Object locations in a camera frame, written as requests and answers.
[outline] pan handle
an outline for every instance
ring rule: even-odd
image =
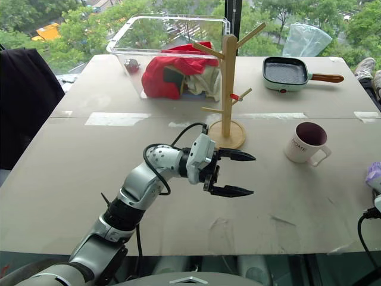
[[[344,77],[339,74],[313,73],[311,80],[320,80],[322,82],[342,82]]]

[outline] wooden mug tree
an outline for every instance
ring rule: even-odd
[[[265,23],[260,24],[238,42],[235,35],[224,35],[222,39],[222,52],[209,49],[199,43],[193,43],[194,48],[217,57],[220,62],[222,73],[222,109],[202,107],[205,111],[221,114],[221,120],[213,123],[209,128],[209,136],[215,140],[218,148],[238,148],[245,142],[246,133],[243,126],[238,122],[232,121],[232,106],[242,101],[244,96],[251,92],[252,89],[249,88],[241,96],[233,93],[236,52],[240,46],[259,33],[265,26]]]

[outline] small frying pan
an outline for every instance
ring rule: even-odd
[[[281,93],[299,91],[311,80],[342,82],[338,74],[309,73],[305,64],[297,58],[268,57],[263,61],[263,79],[266,88]]]

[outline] yellow vehicle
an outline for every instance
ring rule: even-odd
[[[58,31],[59,26],[60,24],[52,23],[50,25],[37,29],[36,32],[39,36],[33,37],[32,40],[33,41],[40,41],[40,40],[48,41],[48,40],[59,38],[61,36]]]

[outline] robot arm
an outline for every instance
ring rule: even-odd
[[[215,142],[204,133],[191,148],[180,150],[166,144],[150,146],[145,153],[146,161],[131,171],[114,201],[107,201],[107,211],[99,216],[75,248],[69,262],[53,265],[18,286],[107,285],[127,254],[124,244],[133,235],[145,210],[161,194],[166,181],[173,177],[188,178],[191,184],[202,182],[204,190],[213,195],[253,194],[236,186],[214,186],[219,170],[217,161],[222,157],[255,160],[250,154],[224,148],[215,150]]]

